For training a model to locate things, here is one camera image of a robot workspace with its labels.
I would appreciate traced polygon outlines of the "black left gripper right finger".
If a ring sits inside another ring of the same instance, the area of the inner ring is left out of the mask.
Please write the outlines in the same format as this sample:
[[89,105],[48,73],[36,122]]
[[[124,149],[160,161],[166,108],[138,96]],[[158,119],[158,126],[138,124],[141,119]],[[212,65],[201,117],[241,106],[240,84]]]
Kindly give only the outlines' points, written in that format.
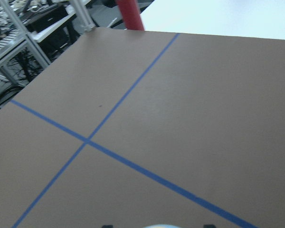
[[203,228],[216,228],[216,226],[214,224],[205,224]]

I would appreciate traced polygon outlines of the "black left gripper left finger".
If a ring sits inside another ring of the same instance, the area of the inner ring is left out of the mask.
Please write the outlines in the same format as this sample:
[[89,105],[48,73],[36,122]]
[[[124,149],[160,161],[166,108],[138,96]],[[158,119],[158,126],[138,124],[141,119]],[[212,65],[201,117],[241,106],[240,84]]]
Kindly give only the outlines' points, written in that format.
[[101,228],[113,228],[113,225],[103,225]]

